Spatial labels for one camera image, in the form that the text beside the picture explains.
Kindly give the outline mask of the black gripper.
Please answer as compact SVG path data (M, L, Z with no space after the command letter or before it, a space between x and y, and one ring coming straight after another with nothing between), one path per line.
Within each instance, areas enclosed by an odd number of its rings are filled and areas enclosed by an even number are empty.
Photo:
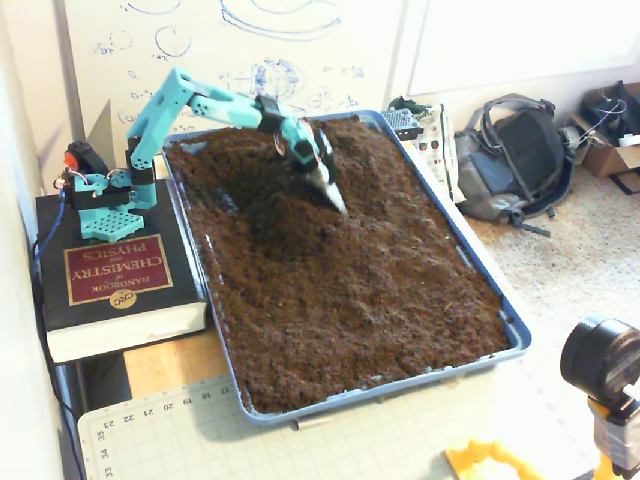
M332 147L323 132L296 132L294 136L294 170L318 189L341 213L347 208L336 183L337 167Z

